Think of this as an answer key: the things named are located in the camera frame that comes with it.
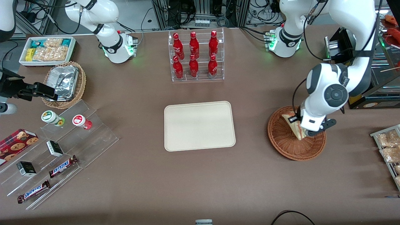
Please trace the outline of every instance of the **red cookie box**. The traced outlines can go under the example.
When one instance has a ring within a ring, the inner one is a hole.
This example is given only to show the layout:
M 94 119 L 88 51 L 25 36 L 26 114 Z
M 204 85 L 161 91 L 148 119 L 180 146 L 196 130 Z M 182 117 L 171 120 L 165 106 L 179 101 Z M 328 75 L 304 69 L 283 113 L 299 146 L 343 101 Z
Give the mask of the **red cookie box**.
M 38 140 L 38 136 L 35 133 L 18 129 L 0 141 L 0 166 Z

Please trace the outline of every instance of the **white device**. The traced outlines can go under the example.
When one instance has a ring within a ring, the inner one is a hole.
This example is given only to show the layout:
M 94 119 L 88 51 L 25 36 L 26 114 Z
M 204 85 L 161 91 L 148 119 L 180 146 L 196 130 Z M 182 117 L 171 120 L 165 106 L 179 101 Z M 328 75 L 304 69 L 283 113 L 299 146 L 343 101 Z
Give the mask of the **white device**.
M 309 97 L 300 105 L 301 127 L 309 136 L 324 131 L 336 123 L 325 121 L 326 115 L 342 108 L 349 96 L 362 94 L 370 85 L 371 72 L 367 70 L 373 58 L 372 44 L 375 30 L 374 0 L 281 0 L 280 9 L 286 15 L 284 27 L 266 34 L 269 51 L 280 57 L 291 57 L 300 45 L 306 20 L 315 12 L 329 13 L 332 19 L 354 34 L 356 57 L 351 66 L 321 63 L 307 76 Z
M 66 4 L 78 3 L 65 8 L 67 16 L 74 22 L 81 23 L 96 35 L 106 57 L 113 63 L 123 63 L 136 56 L 137 39 L 132 36 L 118 33 L 114 23 L 118 20 L 117 5 L 110 0 L 75 0 Z
M 17 106 L 12 103 L 0 102 L 0 115 L 10 115 L 17 112 Z
M 89 29 L 96 35 L 106 57 L 113 63 L 123 63 L 136 56 L 137 39 L 127 34 L 119 34 L 109 23 L 118 20 L 119 11 L 110 0 L 76 0 L 67 1 L 67 16 Z M 0 42 L 9 40 L 15 31 L 16 0 L 0 1 Z
M 196 225 L 212 225 L 212 219 L 197 219 Z

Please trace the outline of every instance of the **red and white bottle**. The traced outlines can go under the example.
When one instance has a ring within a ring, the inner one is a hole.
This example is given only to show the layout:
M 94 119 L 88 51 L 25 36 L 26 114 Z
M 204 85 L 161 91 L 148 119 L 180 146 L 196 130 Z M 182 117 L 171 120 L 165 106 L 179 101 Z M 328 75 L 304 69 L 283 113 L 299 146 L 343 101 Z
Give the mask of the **red and white bottle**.
M 174 60 L 172 67 L 174 68 L 175 77 L 178 80 L 182 80 L 183 79 L 182 64 L 179 62 L 179 58 L 177 56 L 174 56 L 172 59 Z
M 85 130 L 89 130 L 92 127 L 92 122 L 82 115 L 74 116 L 72 123 L 77 127 L 82 127 Z
M 215 55 L 213 54 L 210 57 L 210 61 L 208 62 L 208 77 L 210 79 L 214 79 L 217 76 L 217 67 L 218 63 L 215 61 Z
M 190 32 L 190 54 L 193 54 L 196 59 L 200 57 L 199 41 L 196 38 L 196 32 Z
M 183 53 L 183 45 L 182 42 L 179 40 L 178 33 L 174 33 L 172 37 L 174 38 L 175 55 L 179 57 L 179 60 L 183 60 L 185 58 L 185 54 Z
M 208 43 L 208 54 L 210 57 L 214 54 L 217 55 L 218 53 L 218 39 L 217 39 L 217 32 L 215 30 L 211 31 L 211 38 L 210 42 Z
M 189 67 L 190 67 L 190 75 L 193 78 L 197 78 L 199 74 L 199 63 L 197 62 L 196 56 L 194 54 L 190 55 Z

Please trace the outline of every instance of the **round wicker basket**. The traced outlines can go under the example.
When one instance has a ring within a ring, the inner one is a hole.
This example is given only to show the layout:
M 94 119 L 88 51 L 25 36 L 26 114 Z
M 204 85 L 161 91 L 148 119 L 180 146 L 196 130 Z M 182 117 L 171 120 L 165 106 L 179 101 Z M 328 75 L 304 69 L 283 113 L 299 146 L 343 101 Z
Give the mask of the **round wicker basket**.
M 282 114 L 292 112 L 292 106 L 286 106 L 272 114 L 267 125 L 268 137 L 278 152 L 289 159 L 296 161 L 313 159 L 324 149 L 326 134 L 322 132 L 313 137 L 306 137 L 299 141 L 282 117 Z
M 44 98 L 42 98 L 43 102 L 52 108 L 58 108 L 58 109 L 66 109 L 69 108 L 73 105 L 75 105 L 83 96 L 83 92 L 85 91 L 85 85 L 86 85 L 86 75 L 85 71 L 83 71 L 82 67 L 76 63 L 76 62 L 67 62 L 63 63 L 60 65 L 57 65 L 56 67 L 62 67 L 62 66 L 75 66 L 79 70 L 78 74 L 78 80 L 76 82 L 76 87 L 75 87 L 75 93 L 74 93 L 74 98 L 69 101 L 69 102 L 58 102 L 58 101 L 48 101 Z M 47 83 L 47 79 L 49 78 L 50 71 L 47 73 L 47 76 L 44 79 L 44 84 Z

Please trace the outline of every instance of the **brown tabletop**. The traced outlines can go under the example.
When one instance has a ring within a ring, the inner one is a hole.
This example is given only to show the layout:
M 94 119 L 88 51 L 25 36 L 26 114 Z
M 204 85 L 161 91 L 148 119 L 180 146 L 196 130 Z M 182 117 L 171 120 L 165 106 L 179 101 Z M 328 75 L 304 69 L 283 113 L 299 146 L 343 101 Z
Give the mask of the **brown tabletop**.
M 323 37 L 336 29 L 307 28 L 315 54 L 324 55 Z M 225 80 L 192 84 L 171 81 L 168 32 L 146 33 L 137 57 L 123 64 L 111 63 L 95 36 L 76 36 L 74 61 L 87 76 L 83 99 L 121 139 L 33 211 L 1 193 L 0 223 L 270 224 L 292 209 L 317 225 L 399 224 L 400 199 L 384 198 L 399 192 L 369 136 L 399 124 L 399 110 L 338 111 L 330 115 L 338 124 L 327 131 L 321 155 L 306 162 L 286 159 L 266 137 L 268 118 L 291 104 L 294 88 L 320 61 L 304 43 L 293 57 L 279 58 L 239 29 L 224 31 Z M 48 70 L 21 66 L 19 74 L 25 82 L 43 81 Z M 296 102 L 306 97 L 303 86 Z M 232 105 L 235 146 L 164 149 L 166 106 L 221 100 Z M 19 110 L 0 117 L 1 139 L 18 128 L 35 131 L 44 125 L 40 115 L 50 108 L 41 99 L 9 102 Z M 307 221 L 285 215 L 276 224 Z

